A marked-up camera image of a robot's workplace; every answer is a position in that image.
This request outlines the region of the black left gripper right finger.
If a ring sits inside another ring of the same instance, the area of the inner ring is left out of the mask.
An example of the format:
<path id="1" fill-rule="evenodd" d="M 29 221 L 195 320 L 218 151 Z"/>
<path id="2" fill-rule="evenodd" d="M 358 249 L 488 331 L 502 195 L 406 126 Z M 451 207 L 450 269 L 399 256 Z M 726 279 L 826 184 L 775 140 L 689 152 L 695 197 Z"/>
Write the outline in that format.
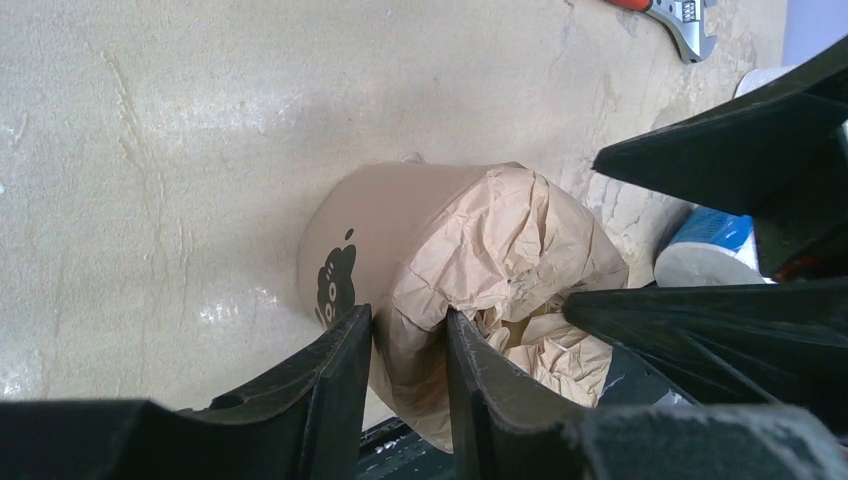
<path id="1" fill-rule="evenodd" d="M 493 349 L 461 313 L 445 319 L 460 479 L 843 479 L 847 453 L 789 406 L 589 409 Z"/>

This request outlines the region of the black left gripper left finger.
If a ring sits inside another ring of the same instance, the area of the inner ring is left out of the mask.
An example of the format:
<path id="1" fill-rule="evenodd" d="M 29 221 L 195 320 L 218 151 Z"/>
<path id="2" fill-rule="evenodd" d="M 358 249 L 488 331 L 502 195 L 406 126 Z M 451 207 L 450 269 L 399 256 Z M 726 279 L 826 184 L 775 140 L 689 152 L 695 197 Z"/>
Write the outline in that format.
<path id="1" fill-rule="evenodd" d="M 5 479 L 352 479 L 372 315 L 356 306 L 308 346 L 202 410 L 150 400 L 1 406 Z"/>

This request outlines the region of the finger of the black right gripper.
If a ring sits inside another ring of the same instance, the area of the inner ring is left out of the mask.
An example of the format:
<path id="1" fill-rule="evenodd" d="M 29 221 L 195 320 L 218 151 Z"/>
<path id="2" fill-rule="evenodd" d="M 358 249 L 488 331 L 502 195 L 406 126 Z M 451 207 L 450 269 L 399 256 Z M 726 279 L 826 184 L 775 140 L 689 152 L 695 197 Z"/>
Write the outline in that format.
<path id="1" fill-rule="evenodd" d="M 847 281 L 585 291 L 572 325 L 694 404 L 786 404 L 847 431 Z"/>
<path id="2" fill-rule="evenodd" d="M 753 219 L 761 273 L 847 273 L 847 43 L 687 120 L 607 146 L 608 177 Z"/>

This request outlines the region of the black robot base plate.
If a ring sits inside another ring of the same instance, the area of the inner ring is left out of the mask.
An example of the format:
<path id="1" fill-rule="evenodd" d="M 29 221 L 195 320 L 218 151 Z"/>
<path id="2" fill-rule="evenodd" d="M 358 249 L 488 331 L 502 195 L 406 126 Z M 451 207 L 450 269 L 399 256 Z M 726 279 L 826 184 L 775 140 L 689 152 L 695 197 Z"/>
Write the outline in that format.
<path id="1" fill-rule="evenodd" d="M 454 460 L 397 417 L 362 432 L 356 479 L 456 479 Z"/>

